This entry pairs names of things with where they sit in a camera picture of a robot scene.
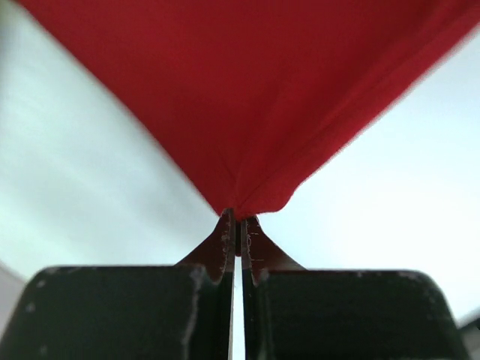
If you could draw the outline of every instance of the red cloth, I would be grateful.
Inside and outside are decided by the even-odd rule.
[[[239,218],[281,209],[480,20],[479,0],[20,2]]]

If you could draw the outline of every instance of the gray surface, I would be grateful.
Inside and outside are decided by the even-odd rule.
[[[7,325],[22,288],[23,282],[20,279],[0,267],[0,334]]]

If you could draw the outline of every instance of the red fabric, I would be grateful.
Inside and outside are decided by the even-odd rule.
[[[480,20],[479,0],[21,2],[239,218],[282,208]]]

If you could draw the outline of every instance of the white background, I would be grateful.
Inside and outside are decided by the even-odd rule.
[[[426,272],[465,323],[480,312],[479,140],[477,35],[260,222],[310,268]],[[216,220],[137,120],[0,0],[5,268],[175,263]]]

